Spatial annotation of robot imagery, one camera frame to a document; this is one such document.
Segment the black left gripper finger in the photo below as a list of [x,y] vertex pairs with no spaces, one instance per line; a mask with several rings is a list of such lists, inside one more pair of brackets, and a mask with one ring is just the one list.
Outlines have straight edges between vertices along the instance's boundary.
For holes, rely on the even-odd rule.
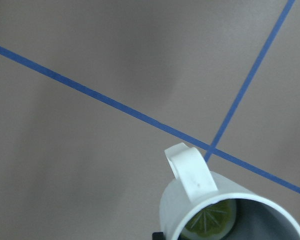
[[164,240],[164,233],[163,232],[153,232],[152,240]]

